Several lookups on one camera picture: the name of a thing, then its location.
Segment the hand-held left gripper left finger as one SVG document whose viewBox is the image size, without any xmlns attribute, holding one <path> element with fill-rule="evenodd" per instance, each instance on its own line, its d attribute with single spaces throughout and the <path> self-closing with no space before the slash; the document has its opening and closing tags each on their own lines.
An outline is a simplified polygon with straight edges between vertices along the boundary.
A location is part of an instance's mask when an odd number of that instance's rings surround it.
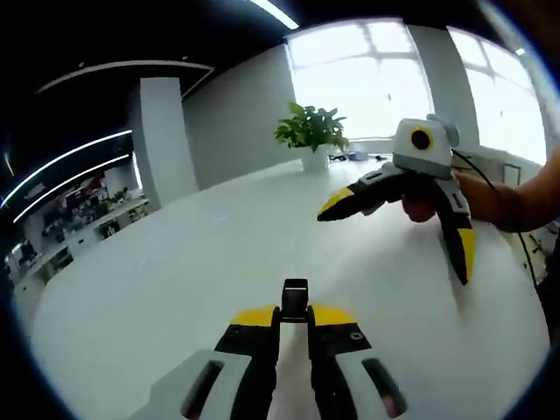
<svg viewBox="0 0 560 420">
<path fill-rule="evenodd" d="M 157 380 L 131 419 L 265 419 L 277 385 L 280 308 L 239 312 L 214 349 Z"/>
</svg>

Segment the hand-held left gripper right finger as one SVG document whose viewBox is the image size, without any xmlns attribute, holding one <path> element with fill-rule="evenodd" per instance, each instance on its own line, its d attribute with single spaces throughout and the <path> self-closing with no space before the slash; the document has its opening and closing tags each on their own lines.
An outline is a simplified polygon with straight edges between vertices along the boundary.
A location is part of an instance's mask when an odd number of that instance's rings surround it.
<svg viewBox="0 0 560 420">
<path fill-rule="evenodd" d="M 321 419 L 433 418 L 420 381 L 384 359 L 348 312 L 311 304 L 311 388 Z"/>
</svg>

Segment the person's right hand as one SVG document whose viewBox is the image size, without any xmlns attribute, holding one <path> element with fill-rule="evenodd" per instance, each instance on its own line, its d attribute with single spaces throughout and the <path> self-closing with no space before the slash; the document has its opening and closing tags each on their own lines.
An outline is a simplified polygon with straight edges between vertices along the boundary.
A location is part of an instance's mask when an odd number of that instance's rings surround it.
<svg viewBox="0 0 560 420">
<path fill-rule="evenodd" d="M 468 202 L 472 217 L 503 228 L 507 218 L 503 212 L 504 207 L 499 200 L 498 193 L 481 178 L 461 171 L 453 171 L 452 174 L 458 181 L 461 192 Z M 433 201 L 417 194 L 403 195 L 402 207 L 414 222 L 426 222 L 436 215 Z"/>
</svg>

